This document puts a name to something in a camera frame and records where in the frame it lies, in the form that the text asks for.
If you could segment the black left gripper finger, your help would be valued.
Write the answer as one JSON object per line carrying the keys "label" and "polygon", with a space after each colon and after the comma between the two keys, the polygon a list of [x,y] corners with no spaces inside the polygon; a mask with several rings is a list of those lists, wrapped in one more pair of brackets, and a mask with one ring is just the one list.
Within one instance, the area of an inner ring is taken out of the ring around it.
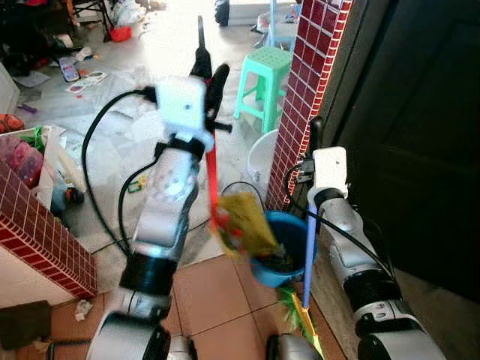
{"label": "black left gripper finger", "polygon": [[219,65],[212,76],[205,81],[205,124],[213,125],[218,116],[230,66],[227,63]]}

